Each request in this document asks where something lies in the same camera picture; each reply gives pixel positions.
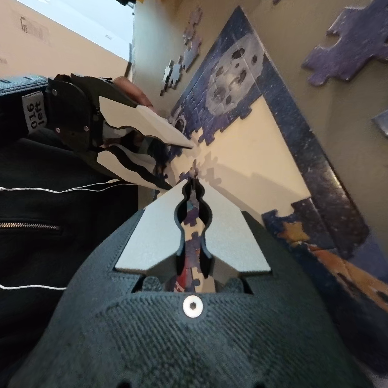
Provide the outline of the beige cardboard box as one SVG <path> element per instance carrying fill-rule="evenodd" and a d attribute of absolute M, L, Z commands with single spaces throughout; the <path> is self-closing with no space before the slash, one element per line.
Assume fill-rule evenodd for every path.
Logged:
<path fill-rule="evenodd" d="M 129 73 L 133 4 L 1 0 L 0 17 L 1 77 Z"/>

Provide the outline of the row of puzzle pieces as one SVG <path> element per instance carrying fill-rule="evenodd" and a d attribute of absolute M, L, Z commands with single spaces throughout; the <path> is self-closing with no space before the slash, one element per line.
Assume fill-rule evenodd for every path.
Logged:
<path fill-rule="evenodd" d="M 345 7 L 326 33 L 337 36 L 332 46 L 316 46 L 302 68 L 312 71 L 309 84 L 329 79 L 352 80 L 371 60 L 388 60 L 388 1 L 374 0 L 365 7 Z"/>

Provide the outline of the space jigsaw puzzle board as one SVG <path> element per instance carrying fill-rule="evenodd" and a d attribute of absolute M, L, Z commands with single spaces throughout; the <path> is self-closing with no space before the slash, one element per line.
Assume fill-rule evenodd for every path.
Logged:
<path fill-rule="evenodd" d="M 250 25 L 236 7 L 174 106 L 170 120 L 209 146 L 251 105 L 265 102 L 310 195 L 291 215 L 262 215 L 273 240 L 291 252 L 318 288 L 346 346 L 387 377 L 387 256 Z"/>

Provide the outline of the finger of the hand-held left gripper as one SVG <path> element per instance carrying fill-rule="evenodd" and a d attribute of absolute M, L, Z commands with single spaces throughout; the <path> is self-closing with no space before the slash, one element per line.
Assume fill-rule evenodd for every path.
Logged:
<path fill-rule="evenodd" d="M 156 138 L 168 146 L 194 147 L 191 140 L 146 106 L 132 108 L 103 96 L 99 97 L 99 105 L 106 122 L 103 130 L 105 138 L 122 138 L 130 129 L 135 129 L 143 136 Z"/>
<path fill-rule="evenodd" d="M 159 191 L 172 189 L 164 178 L 155 175 L 157 161 L 147 153 L 134 153 L 113 144 L 99 149 L 97 163 L 125 182 Z"/>

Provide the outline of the person's left hand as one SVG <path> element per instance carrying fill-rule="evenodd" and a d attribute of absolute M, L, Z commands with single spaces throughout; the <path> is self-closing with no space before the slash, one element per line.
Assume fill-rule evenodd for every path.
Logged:
<path fill-rule="evenodd" d="M 126 77 L 119 76 L 113 80 L 113 83 L 137 104 L 146 106 L 150 110 L 156 113 L 156 110 L 152 102 L 149 100 L 146 94 L 138 86 L 136 86 L 134 83 L 128 80 Z"/>

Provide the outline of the joined planet puzzle pieces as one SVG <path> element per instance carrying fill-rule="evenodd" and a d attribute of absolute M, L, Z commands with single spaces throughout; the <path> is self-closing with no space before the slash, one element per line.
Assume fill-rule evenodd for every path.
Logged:
<path fill-rule="evenodd" d="M 221 177 L 218 176 L 218 157 L 208 152 L 203 161 L 194 159 L 187 172 L 182 172 L 179 175 L 178 183 L 187 180 L 189 177 L 199 178 L 204 180 L 210 186 L 217 188 L 222 182 Z"/>

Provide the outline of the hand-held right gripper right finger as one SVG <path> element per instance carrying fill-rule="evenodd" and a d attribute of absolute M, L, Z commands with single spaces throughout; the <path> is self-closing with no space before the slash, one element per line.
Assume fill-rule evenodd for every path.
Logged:
<path fill-rule="evenodd" d="M 269 274 L 271 268 L 242 211 L 201 179 L 194 180 L 203 223 L 199 263 L 203 277 L 218 283 Z"/>

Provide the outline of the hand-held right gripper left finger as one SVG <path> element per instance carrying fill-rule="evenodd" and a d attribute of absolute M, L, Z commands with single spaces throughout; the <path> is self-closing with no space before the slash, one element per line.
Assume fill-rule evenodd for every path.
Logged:
<path fill-rule="evenodd" d="M 185 232 L 191 182 L 185 180 L 143 211 L 115 269 L 130 274 L 180 274 L 185 261 Z"/>

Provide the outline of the person's black jacket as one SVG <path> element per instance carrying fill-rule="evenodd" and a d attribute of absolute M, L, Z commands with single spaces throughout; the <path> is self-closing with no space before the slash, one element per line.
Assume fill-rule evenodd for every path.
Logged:
<path fill-rule="evenodd" d="M 65 288 L 139 208 L 138 187 L 108 183 L 54 132 L 1 149 L 1 285 Z"/>

